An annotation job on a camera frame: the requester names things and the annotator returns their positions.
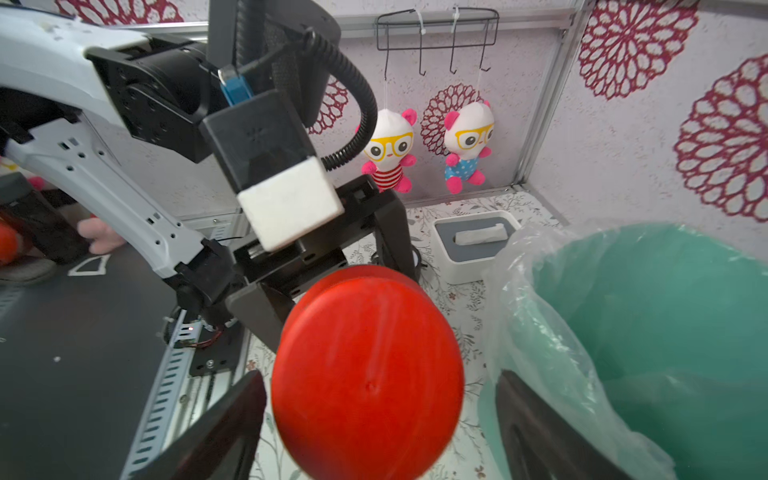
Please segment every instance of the floral tablecloth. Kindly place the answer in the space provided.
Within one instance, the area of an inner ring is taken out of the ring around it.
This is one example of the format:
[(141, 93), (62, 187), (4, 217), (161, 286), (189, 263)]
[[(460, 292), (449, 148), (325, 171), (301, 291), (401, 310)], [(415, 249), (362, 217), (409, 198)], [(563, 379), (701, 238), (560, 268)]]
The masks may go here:
[[(411, 241), (422, 254), (427, 267), (422, 271), (421, 285), (443, 312), (461, 348), (464, 360), (464, 405), (453, 438), (440, 459), (422, 477), (428, 480), (468, 480), (501, 478), (488, 450), (478, 423), (477, 399), (485, 380), (485, 363), (482, 354), (483, 309), (485, 288), (482, 282), (448, 285), (432, 266), (432, 248), (429, 224), (435, 218), (454, 217), (489, 210), (506, 210), (522, 225), (528, 222), (557, 226), (558, 221), (528, 192), (516, 192), (494, 197), (458, 200), (447, 204), (408, 209)], [(368, 263), (376, 251), (373, 235), (363, 238), (344, 250), (350, 264)], [(266, 383), (267, 394), (274, 354), (255, 336), (252, 337), (246, 369), (259, 369)], [(290, 458), (280, 441), (272, 407), (265, 413), (261, 440), (253, 463), (250, 478), (258, 480), (298, 480), (308, 478)]]

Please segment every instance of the metal hook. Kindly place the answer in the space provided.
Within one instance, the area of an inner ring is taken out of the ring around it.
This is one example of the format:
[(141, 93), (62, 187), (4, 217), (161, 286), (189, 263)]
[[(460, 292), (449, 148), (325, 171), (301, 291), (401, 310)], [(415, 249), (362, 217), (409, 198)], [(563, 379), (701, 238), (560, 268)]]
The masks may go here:
[(386, 60), (384, 61), (384, 81), (386, 81), (386, 69), (389, 67), (389, 25), (386, 26)]
[(452, 74), (456, 74), (458, 70), (453, 69), (453, 51), (456, 48), (456, 22), (458, 22), (459, 11), (458, 11), (458, 6), (455, 6), (453, 8), (454, 8), (453, 25), (451, 25), (451, 33), (453, 34), (453, 43), (451, 43), (451, 65), (448, 67), (448, 70)]
[(427, 74), (427, 70), (422, 72), (422, 47), (424, 43), (424, 34), (427, 31), (426, 28), (424, 28), (424, 18), (422, 17), (422, 13), (417, 9), (416, 14), (419, 16), (419, 24), (421, 25), (421, 28), (419, 29), (419, 75), (424, 76)]
[(483, 59), (483, 57), (485, 57), (485, 44), (488, 41), (488, 24), (489, 23), (490, 23), (490, 20), (486, 20), (485, 21), (485, 38), (483, 38), (483, 40), (482, 40), (482, 51), (480, 52), (480, 70), (483, 70), (483, 71), (491, 70), (490, 67), (488, 67), (488, 68), (483, 68), (482, 67), (482, 59)]

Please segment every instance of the red round lid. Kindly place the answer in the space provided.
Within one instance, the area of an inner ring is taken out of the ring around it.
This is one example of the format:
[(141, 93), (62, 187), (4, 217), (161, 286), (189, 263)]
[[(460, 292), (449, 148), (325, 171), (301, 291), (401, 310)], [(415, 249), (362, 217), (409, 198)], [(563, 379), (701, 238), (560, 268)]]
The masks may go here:
[(464, 370), (453, 331), (418, 284), (382, 266), (316, 283), (286, 321), (272, 405), (312, 478), (416, 478), (458, 423)]

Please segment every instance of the red wire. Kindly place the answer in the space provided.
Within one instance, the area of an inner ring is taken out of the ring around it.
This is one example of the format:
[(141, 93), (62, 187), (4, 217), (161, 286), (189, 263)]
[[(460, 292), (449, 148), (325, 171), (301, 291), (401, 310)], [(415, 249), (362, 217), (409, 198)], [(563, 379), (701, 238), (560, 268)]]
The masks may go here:
[(208, 340), (206, 340), (205, 342), (193, 343), (193, 344), (191, 344), (191, 345), (187, 345), (187, 348), (191, 347), (191, 348), (194, 348), (194, 349), (204, 349), (204, 348), (206, 348), (206, 347), (208, 347), (208, 346), (211, 346), (211, 345), (213, 345), (213, 344), (214, 344), (214, 342), (215, 342), (215, 341), (217, 341), (217, 340), (219, 339), (219, 337), (220, 337), (220, 336), (221, 336), (223, 333), (224, 333), (223, 329), (218, 329), (218, 330), (216, 331), (216, 335), (214, 335), (214, 336), (210, 337), (210, 338), (209, 338)]

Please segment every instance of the trash bin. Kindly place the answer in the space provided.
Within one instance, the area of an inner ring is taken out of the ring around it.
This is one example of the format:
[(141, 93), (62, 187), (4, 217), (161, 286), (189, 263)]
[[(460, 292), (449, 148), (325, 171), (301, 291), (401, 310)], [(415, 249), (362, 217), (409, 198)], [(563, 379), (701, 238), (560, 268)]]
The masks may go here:
[(506, 475), (502, 370), (637, 480), (768, 475), (764, 263), (684, 225), (525, 227), (485, 283), (478, 413)]

